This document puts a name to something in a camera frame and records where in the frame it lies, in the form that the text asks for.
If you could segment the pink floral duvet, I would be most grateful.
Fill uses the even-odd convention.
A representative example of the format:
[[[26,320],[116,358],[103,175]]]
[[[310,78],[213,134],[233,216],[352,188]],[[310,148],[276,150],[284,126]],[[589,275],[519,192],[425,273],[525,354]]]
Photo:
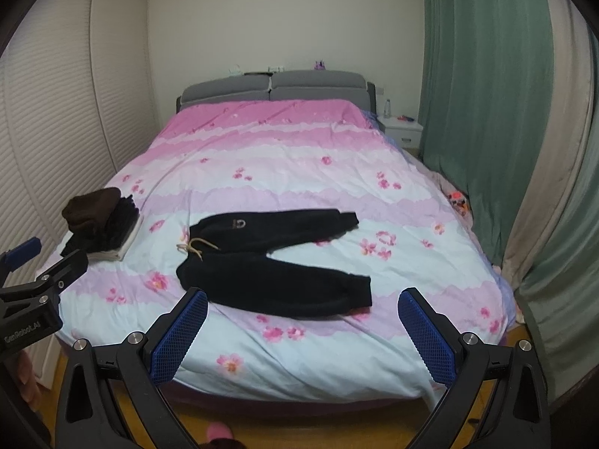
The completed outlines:
[[[400,293],[486,343],[515,317],[448,197],[346,100],[189,107],[109,185],[140,226],[66,289],[58,337],[118,343],[197,287],[209,314],[176,378],[206,395],[436,400]]]

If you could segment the white louvered wardrobe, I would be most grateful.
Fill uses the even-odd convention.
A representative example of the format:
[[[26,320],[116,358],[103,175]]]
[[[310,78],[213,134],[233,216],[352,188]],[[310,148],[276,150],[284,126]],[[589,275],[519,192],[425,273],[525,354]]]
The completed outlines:
[[[63,239],[67,202],[158,128],[147,0],[37,0],[1,57],[1,246],[42,242],[10,285],[33,280]]]

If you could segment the beige curtain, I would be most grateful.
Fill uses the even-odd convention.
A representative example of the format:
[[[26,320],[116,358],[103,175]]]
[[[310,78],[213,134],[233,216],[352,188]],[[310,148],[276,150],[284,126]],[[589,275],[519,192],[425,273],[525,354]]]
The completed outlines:
[[[594,101],[590,30],[572,0],[547,0],[553,35],[548,121],[529,186],[510,234],[502,275],[518,289],[548,242],[575,185]]]

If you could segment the black pants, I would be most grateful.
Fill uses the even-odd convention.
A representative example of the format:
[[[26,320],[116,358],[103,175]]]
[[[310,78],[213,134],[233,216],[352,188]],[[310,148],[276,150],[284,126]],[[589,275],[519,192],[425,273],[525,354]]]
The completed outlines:
[[[290,318],[345,315],[373,304],[371,279],[274,260],[279,249],[328,241],[358,228],[358,216],[336,209],[231,212],[190,228],[176,274],[186,290],[212,303]]]

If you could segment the clear bottle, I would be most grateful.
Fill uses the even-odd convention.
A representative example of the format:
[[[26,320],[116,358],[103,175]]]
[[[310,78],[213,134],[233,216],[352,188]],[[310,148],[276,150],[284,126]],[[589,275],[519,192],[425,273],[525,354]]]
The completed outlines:
[[[391,117],[391,100],[389,100],[389,98],[385,101],[383,117],[385,119]]]

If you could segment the grey bed headboard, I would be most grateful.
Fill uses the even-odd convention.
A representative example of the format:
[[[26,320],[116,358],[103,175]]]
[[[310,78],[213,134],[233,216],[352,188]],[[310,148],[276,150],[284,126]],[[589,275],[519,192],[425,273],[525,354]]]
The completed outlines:
[[[201,103],[248,100],[347,100],[365,112],[377,112],[375,84],[358,73],[294,70],[215,79],[187,87],[176,112]]]

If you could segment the pink slipper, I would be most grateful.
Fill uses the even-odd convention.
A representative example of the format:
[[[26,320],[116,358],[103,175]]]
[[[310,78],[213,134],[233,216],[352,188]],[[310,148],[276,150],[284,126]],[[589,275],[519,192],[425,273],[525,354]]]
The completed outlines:
[[[237,440],[232,430],[224,423],[214,422],[208,425],[206,441],[200,445],[203,449],[246,449],[246,445]]]

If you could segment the green curtain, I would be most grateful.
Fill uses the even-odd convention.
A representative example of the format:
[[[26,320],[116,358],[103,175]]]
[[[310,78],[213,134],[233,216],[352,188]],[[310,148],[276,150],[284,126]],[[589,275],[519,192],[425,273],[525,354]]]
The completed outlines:
[[[598,0],[572,2],[593,51],[589,135],[559,223],[513,289],[554,401],[598,369]],[[425,0],[423,160],[466,193],[474,234],[501,270],[542,145],[553,67],[547,0]]]

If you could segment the stack of folded clothes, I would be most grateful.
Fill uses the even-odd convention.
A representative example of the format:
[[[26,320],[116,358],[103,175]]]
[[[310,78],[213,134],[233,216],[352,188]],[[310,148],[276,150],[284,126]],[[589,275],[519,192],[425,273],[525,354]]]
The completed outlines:
[[[118,187],[95,190],[72,198],[62,210],[70,238],[61,251],[68,256],[84,251],[90,260],[123,260],[141,226],[133,196]]]

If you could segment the white nightstand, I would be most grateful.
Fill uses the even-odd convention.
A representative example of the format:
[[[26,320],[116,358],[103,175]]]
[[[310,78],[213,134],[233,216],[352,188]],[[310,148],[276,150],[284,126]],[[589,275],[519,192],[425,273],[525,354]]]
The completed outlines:
[[[400,148],[416,150],[420,146],[423,127],[415,120],[399,117],[378,117],[383,133]]]

